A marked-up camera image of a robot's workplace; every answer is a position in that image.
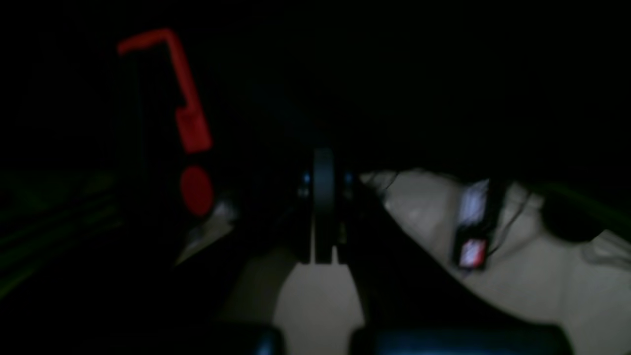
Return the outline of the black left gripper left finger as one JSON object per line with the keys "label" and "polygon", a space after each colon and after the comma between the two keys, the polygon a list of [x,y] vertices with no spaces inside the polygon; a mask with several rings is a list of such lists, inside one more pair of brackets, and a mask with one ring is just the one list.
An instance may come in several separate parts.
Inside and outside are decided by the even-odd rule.
{"label": "black left gripper left finger", "polygon": [[308,150],[297,160],[297,196],[300,200],[313,197],[314,151]]}

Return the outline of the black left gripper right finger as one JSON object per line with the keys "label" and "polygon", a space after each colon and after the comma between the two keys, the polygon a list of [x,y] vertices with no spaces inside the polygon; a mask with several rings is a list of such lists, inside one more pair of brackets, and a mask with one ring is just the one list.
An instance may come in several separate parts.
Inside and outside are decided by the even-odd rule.
{"label": "black left gripper right finger", "polygon": [[334,151],[334,198],[353,200],[356,173],[351,157],[341,150]]}

